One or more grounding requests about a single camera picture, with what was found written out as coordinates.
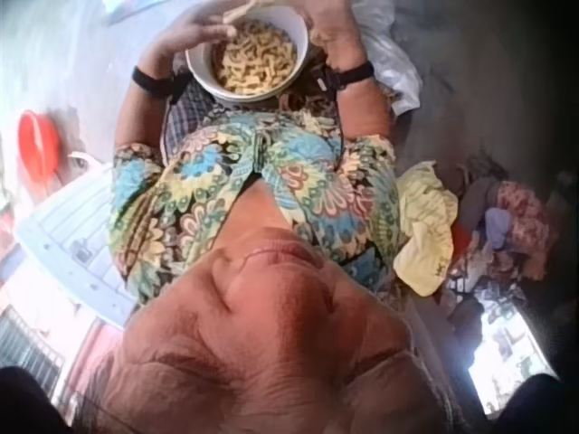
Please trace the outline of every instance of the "white plastic bag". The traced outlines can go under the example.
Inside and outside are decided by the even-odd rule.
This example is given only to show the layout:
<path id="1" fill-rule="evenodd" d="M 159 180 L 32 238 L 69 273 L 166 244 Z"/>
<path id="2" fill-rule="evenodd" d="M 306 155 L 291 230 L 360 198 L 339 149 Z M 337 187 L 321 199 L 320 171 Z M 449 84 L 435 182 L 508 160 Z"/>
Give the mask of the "white plastic bag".
<path id="1" fill-rule="evenodd" d="M 420 107 L 422 81 L 406 53 L 390 38 L 393 0 L 354 0 L 354 15 L 376 77 L 400 94 L 392 105 L 396 116 Z"/>

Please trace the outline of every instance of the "elderly woman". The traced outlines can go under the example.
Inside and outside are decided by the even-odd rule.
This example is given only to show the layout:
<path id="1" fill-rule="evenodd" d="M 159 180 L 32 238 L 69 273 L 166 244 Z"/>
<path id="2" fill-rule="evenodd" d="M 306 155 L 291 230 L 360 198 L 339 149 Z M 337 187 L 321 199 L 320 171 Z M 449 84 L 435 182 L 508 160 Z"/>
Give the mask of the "elderly woman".
<path id="1" fill-rule="evenodd" d="M 348 0 L 291 3 L 334 71 L 362 70 Z M 234 33 L 208 18 L 229 7 L 185 13 L 128 90 L 110 247 L 142 308 L 87 392 L 98 411 L 81 422 L 172 434 L 445 430 L 407 327 L 373 295 L 399 231 L 391 119 L 373 77 L 337 93 L 343 141 L 307 110 L 221 110 L 166 146 L 163 164 L 155 86 L 176 53 Z M 190 93 L 198 109 L 204 97 Z"/>

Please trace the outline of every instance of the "paisley blouse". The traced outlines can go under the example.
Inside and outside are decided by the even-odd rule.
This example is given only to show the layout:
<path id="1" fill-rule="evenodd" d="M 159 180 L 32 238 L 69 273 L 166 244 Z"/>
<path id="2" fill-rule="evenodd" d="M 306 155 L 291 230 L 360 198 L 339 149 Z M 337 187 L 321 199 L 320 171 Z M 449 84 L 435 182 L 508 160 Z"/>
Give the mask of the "paisley blouse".
<path id="1" fill-rule="evenodd" d="M 145 304 L 209 251 L 248 178 L 270 187 L 289 225 L 377 292 L 398 246 L 394 152 L 378 136 L 341 141 L 329 118 L 227 112 L 163 166 L 133 144 L 114 158 L 109 247 Z"/>

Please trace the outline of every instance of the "lips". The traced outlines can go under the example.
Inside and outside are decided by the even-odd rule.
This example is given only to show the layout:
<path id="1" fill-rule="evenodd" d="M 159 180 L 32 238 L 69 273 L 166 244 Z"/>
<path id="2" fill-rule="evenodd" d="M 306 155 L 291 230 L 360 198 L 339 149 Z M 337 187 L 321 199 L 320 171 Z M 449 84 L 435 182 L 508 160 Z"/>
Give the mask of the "lips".
<path id="1" fill-rule="evenodd" d="M 247 262 L 262 262 L 263 265 L 296 263 L 308 264 L 316 269 L 323 267 L 323 260 L 300 241 L 275 240 L 263 242 L 245 258 Z"/>

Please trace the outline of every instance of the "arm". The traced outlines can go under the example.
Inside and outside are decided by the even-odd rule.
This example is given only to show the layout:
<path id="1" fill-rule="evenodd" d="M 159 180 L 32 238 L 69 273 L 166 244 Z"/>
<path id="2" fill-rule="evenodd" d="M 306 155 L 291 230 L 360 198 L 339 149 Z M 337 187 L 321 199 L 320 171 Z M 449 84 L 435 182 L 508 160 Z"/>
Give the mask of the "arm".
<path id="1" fill-rule="evenodd" d="M 350 0 L 292 0 L 313 26 L 316 40 L 327 52 L 327 63 L 336 71 L 351 70 L 367 61 Z M 337 94 L 344 135 L 390 136 L 388 101 L 374 79 L 347 86 Z"/>
<path id="2" fill-rule="evenodd" d="M 367 61 L 357 29 L 356 33 L 342 35 L 327 44 L 327 61 L 336 71 L 351 70 Z M 345 137 L 390 136 L 388 101 L 375 79 L 359 81 L 339 91 L 337 107 Z"/>
<path id="3" fill-rule="evenodd" d="M 214 19 L 211 21 L 206 17 L 215 11 L 205 9 L 194 7 L 181 15 L 140 57 L 138 67 L 154 79 L 166 79 L 171 75 L 173 57 L 177 52 L 194 48 L 201 42 L 216 42 L 235 35 L 235 29 L 230 25 L 210 24 Z M 139 143 L 157 148 L 165 110 L 164 99 L 151 98 L 138 85 L 131 83 L 119 115 L 116 145 Z"/>

